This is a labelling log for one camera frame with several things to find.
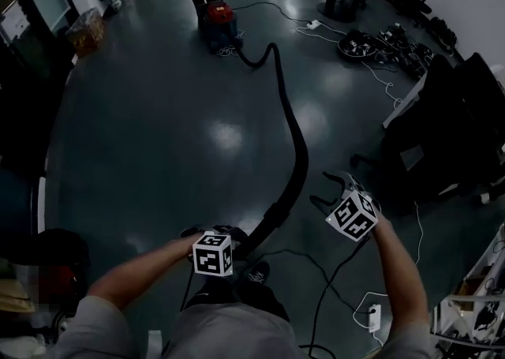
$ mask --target black hose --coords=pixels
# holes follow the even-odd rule
[[[282,108],[286,115],[287,124],[290,127],[291,136],[294,143],[294,168],[291,173],[291,178],[288,181],[286,188],[282,192],[277,202],[271,205],[265,213],[263,220],[257,228],[249,235],[247,240],[240,244],[234,250],[234,258],[244,260],[248,254],[258,247],[276,228],[281,226],[290,215],[290,210],[294,206],[307,178],[307,171],[309,170],[309,152],[307,145],[301,133],[300,126],[298,126],[297,119],[294,116],[291,108],[290,100],[286,94],[286,84],[284,83],[284,75],[282,74],[281,55],[279,48],[275,43],[269,43],[264,55],[258,62],[251,62],[241,51],[241,44],[228,32],[230,41],[235,46],[240,59],[248,66],[253,68],[261,67],[268,58],[270,51],[274,51],[275,71],[277,73],[277,85],[279,87],[279,98],[281,99]]]

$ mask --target foot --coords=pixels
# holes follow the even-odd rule
[[[266,262],[259,262],[249,272],[248,282],[264,285],[270,275],[270,265]]]

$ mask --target glossy floor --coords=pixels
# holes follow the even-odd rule
[[[232,6],[275,2],[292,17],[321,19],[346,32],[359,28],[376,34],[401,22],[413,38],[440,51],[384,0],[367,0],[353,24],[323,18],[316,11],[323,0],[226,1]],[[297,25],[275,7],[238,13],[250,58],[261,56],[270,41],[279,45],[287,91],[310,155],[303,193],[262,251],[308,253],[331,273],[355,245],[325,223],[309,195],[334,195],[323,170],[351,170],[355,152],[379,154],[381,122],[393,101],[364,66],[343,62],[334,43],[296,33]],[[88,242],[90,280],[178,237],[188,226],[253,228],[290,176],[294,150],[273,60],[251,70],[238,58],[212,56],[196,26],[190,0],[128,0],[108,23],[101,49],[79,61],[70,77],[49,154],[46,222],[74,230]],[[315,33],[339,39],[324,28]],[[398,97],[414,85],[402,72],[376,74],[394,83],[389,91]],[[372,191],[387,180],[366,166],[352,172]],[[383,205],[416,256],[415,214],[399,217],[393,203]],[[477,209],[460,198],[421,205],[425,238],[419,268],[430,304],[440,301],[481,254],[503,220],[502,207],[498,201]],[[325,286],[321,273],[303,256],[283,253],[267,260],[268,284],[286,306],[297,340],[309,343]],[[127,311],[140,343],[145,344],[147,330],[161,329],[170,337],[188,275],[189,263],[181,263]],[[373,242],[342,269],[335,285],[353,305],[368,290],[384,290]],[[373,302],[383,304],[378,335],[386,338],[387,299],[370,298],[366,305]],[[317,330],[316,342],[337,357],[362,357],[377,346],[333,293],[324,301]]]

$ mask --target forearm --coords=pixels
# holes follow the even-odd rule
[[[412,322],[428,323],[428,301],[419,271],[393,226],[381,216],[373,233],[393,313],[391,330]]]
[[[160,249],[147,252],[115,267],[91,286],[88,295],[101,297],[123,309],[145,292],[170,267],[188,256],[193,243],[200,235],[171,241]]]

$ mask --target shoe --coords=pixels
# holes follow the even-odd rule
[[[249,272],[248,282],[264,285],[270,275],[270,265],[266,262],[260,262]]]

